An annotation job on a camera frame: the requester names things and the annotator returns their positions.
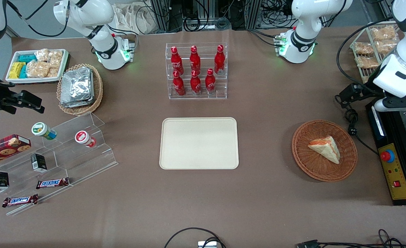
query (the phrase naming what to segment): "acrylic bottle rack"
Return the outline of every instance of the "acrylic bottle rack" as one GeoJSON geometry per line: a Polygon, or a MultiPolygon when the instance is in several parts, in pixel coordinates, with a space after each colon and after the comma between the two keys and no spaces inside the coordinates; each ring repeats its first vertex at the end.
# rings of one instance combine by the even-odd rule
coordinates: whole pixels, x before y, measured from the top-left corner
{"type": "MultiPolygon", "coordinates": [[[[38,194],[38,204],[117,165],[113,150],[105,143],[100,126],[104,125],[96,115],[88,112],[66,121],[53,129],[58,133],[54,140],[39,136],[30,138],[31,149],[14,155],[0,163],[0,171],[9,174],[9,188],[0,190],[0,207],[6,197],[17,198],[38,194]],[[74,140],[75,134],[87,131],[96,139],[96,145],[88,148],[74,140]],[[45,157],[47,171],[35,172],[31,165],[31,155],[37,153],[45,157]],[[64,187],[36,189],[38,180],[51,180],[69,177],[70,184],[64,187]]],[[[33,204],[7,207],[7,215],[16,215],[33,204]]]]}
{"type": "Polygon", "coordinates": [[[171,100],[195,100],[195,99],[226,99],[228,96],[228,43],[167,43],[165,51],[166,61],[166,80],[168,82],[168,96],[171,100]],[[209,95],[205,87],[206,72],[209,68],[214,69],[214,58],[217,54],[217,46],[224,46],[225,54],[225,71],[221,75],[215,75],[215,89],[216,92],[213,95],[209,95]],[[201,80],[202,94],[194,96],[191,90],[191,65],[189,63],[189,57],[191,55],[191,46],[197,47],[197,52],[200,55],[201,60],[201,73],[199,78],[201,80]],[[171,47],[177,47],[178,54],[180,55],[183,63],[184,74],[181,76],[183,79],[186,94],[179,96],[174,89],[173,85],[173,66],[171,64],[171,47]]]}

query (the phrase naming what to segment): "teal snack package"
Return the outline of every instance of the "teal snack package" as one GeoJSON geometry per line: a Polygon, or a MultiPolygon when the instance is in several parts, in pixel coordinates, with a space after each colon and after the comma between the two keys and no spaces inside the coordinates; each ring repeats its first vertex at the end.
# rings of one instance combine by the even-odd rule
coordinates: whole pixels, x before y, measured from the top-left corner
{"type": "Polygon", "coordinates": [[[19,55],[18,62],[25,62],[28,63],[32,60],[36,60],[36,55],[34,54],[23,54],[19,55]]]}
{"type": "Polygon", "coordinates": [[[27,66],[22,66],[21,73],[19,74],[20,79],[27,78],[27,66]]]}

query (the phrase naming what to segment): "red bottle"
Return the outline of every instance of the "red bottle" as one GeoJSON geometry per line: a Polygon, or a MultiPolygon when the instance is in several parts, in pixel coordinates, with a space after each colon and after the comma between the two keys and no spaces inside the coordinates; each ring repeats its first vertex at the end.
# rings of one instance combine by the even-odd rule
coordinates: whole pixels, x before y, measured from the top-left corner
{"type": "Polygon", "coordinates": [[[200,79],[199,75],[196,71],[191,71],[191,88],[192,94],[194,96],[200,96],[202,94],[201,87],[200,87],[200,79]]]}
{"type": "Polygon", "coordinates": [[[177,47],[171,47],[171,64],[173,64],[173,68],[175,71],[178,71],[180,75],[183,75],[184,69],[183,69],[183,63],[181,61],[181,57],[177,52],[177,47]]]}
{"type": "Polygon", "coordinates": [[[217,47],[217,54],[215,55],[215,67],[214,71],[216,74],[223,74],[225,72],[225,54],[223,52],[223,45],[219,44],[217,47]]]}
{"type": "Polygon", "coordinates": [[[215,76],[214,70],[209,68],[207,70],[207,76],[204,80],[206,84],[206,90],[209,95],[213,95],[215,93],[215,76]]]}
{"type": "Polygon", "coordinates": [[[174,71],[173,76],[174,76],[173,80],[174,89],[176,90],[179,96],[184,96],[186,94],[186,89],[184,88],[183,85],[183,79],[181,79],[178,71],[174,71]]]}
{"type": "Polygon", "coordinates": [[[197,75],[200,75],[200,56],[197,53],[197,47],[194,45],[191,47],[191,56],[189,57],[189,61],[191,63],[191,70],[196,71],[197,75]]]}

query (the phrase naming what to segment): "white device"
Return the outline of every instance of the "white device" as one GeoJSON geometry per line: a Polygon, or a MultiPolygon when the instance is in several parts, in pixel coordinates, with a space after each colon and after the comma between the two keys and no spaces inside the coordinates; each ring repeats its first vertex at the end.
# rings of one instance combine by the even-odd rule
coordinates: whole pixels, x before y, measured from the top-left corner
{"type": "Polygon", "coordinates": [[[313,52],[322,28],[321,16],[346,11],[353,0],[293,0],[292,13],[298,19],[296,28],[276,36],[277,54],[292,63],[303,63],[313,52]]]}
{"type": "MultiPolygon", "coordinates": [[[[397,25],[405,36],[384,58],[379,74],[373,83],[397,97],[406,97],[406,0],[394,1],[392,12],[397,25]]],[[[375,103],[375,109],[381,112],[406,110],[406,108],[386,108],[382,99],[375,103]]]]}
{"type": "Polygon", "coordinates": [[[131,60],[128,39],[114,37],[106,24],[113,21],[113,7],[107,0],[62,0],[56,2],[53,13],[62,25],[85,36],[96,50],[99,62],[116,70],[131,60]]]}

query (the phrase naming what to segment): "wicker basket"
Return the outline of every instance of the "wicker basket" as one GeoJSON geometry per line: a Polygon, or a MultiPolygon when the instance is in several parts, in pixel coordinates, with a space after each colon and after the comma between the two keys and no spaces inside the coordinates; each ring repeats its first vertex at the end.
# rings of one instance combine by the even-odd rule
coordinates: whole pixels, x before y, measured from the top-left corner
{"type": "Polygon", "coordinates": [[[337,124],[314,120],[302,124],[293,135],[292,153],[301,169],[314,179],[337,182],[348,177],[355,169],[358,154],[350,135],[337,124]],[[312,140],[332,136],[341,154],[335,164],[313,151],[307,145],[312,140]]]}
{"type": "MultiPolygon", "coordinates": [[[[82,115],[85,114],[86,112],[93,112],[99,107],[100,102],[102,101],[102,96],[103,96],[103,84],[102,84],[102,78],[99,75],[99,72],[94,68],[94,66],[89,65],[89,64],[77,64],[75,66],[70,67],[67,69],[67,71],[73,71],[77,70],[81,67],[88,67],[93,71],[93,84],[94,84],[94,97],[96,100],[94,101],[93,104],[87,105],[87,106],[80,106],[80,107],[75,107],[75,108],[66,108],[59,104],[59,108],[64,111],[67,114],[72,114],[72,115],[82,115]]],[[[58,82],[58,91],[56,91],[56,97],[58,98],[59,101],[61,101],[61,84],[62,84],[62,78],[59,79],[58,82]]]]}

